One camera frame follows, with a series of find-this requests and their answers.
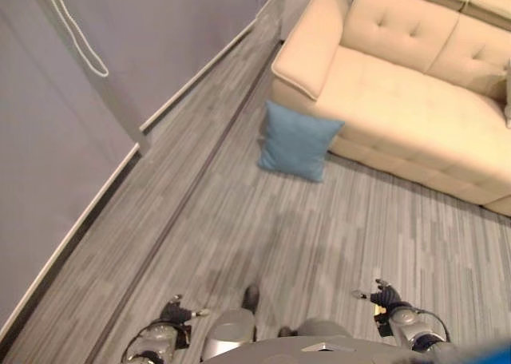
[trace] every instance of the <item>white cord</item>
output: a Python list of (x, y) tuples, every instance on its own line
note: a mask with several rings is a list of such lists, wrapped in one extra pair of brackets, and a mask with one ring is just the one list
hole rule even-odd
[[(64, 14), (61, 12), (61, 9), (60, 9), (59, 5), (57, 4), (57, 2), (55, 0), (51, 0), (55, 11), (57, 11), (58, 16), (60, 17), (62, 23), (66, 27), (69, 35), (73, 39), (74, 47), (76, 47), (76, 49), (78, 50), (78, 53), (80, 54), (81, 59), (83, 59), (85, 61), (85, 63), (93, 71), (93, 73), (95, 73), (99, 77), (106, 78), (109, 75), (110, 72), (109, 72), (108, 68), (106, 67), (105, 63), (103, 63), (101, 58), (96, 54), (96, 52), (94, 52), (94, 50), (90, 46), (89, 42), (87, 41), (87, 38), (85, 38), (85, 35), (82, 33), (82, 31), (80, 29), (80, 26), (78, 26), (77, 22), (74, 20), (74, 18), (71, 16), (69, 11), (67, 10), (67, 7), (65, 6), (64, 1), (63, 0), (58, 0), (58, 1), (60, 2), (61, 6), (62, 6), (62, 9), (64, 10), (65, 17), (64, 17)], [(83, 50), (81, 49), (80, 45), (78, 44), (78, 41), (77, 41), (77, 39), (76, 39), (76, 37), (74, 35), (73, 30), (71, 29), (71, 27), (69, 26), (69, 23), (66, 21), (65, 18), (69, 19), (71, 24), (74, 26), (74, 29), (80, 35), (81, 40), (87, 46), (87, 50), (94, 56), (94, 58), (96, 58), (97, 63), (101, 66), (103, 71), (101, 71), (101, 70), (97, 69), (96, 67), (94, 67), (94, 65), (90, 62), (90, 60), (84, 54)]]

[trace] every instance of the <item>sofa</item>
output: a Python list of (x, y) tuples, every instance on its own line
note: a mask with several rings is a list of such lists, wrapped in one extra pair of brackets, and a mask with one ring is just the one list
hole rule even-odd
[(311, 0), (271, 100), (345, 121), (336, 155), (511, 216), (511, 0), (476, 2)]

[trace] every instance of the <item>wall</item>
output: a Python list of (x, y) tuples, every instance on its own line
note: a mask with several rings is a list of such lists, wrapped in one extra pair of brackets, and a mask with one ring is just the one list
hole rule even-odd
[[(136, 126), (257, 10), (256, 0), (65, 2)], [(49, 7), (49, 0), (0, 0), (0, 326), (133, 149)]]
[(256, 16), (256, 0), (66, 0), (139, 125)]
[(0, 326), (133, 147), (35, 0), (0, 0)]

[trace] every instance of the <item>throw pillow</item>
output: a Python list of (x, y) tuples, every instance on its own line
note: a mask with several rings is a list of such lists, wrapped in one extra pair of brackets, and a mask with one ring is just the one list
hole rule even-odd
[(508, 104), (504, 108), (505, 125), (508, 129), (511, 129), (511, 58), (508, 64), (508, 79), (507, 79), (507, 101)]
[(266, 140), (259, 166), (322, 182), (325, 154), (344, 122), (309, 117), (272, 101), (266, 102), (266, 108)]

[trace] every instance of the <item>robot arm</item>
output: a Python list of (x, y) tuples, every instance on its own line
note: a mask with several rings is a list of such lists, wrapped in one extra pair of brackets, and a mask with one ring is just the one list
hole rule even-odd
[[(408, 302), (403, 302), (399, 293), (385, 280), (376, 279), (378, 292), (365, 294), (361, 291), (353, 291), (357, 299), (367, 299), (385, 310), (375, 315), (374, 320), (378, 332), (382, 337), (394, 336), (399, 346), (404, 346), (416, 352), (431, 352), (432, 347), (438, 343), (444, 346), (450, 342), (450, 334), (445, 323), (434, 313), (413, 307)], [(431, 327), (423, 322), (420, 314), (433, 315), (438, 319), (446, 331), (446, 338), (433, 332)]]

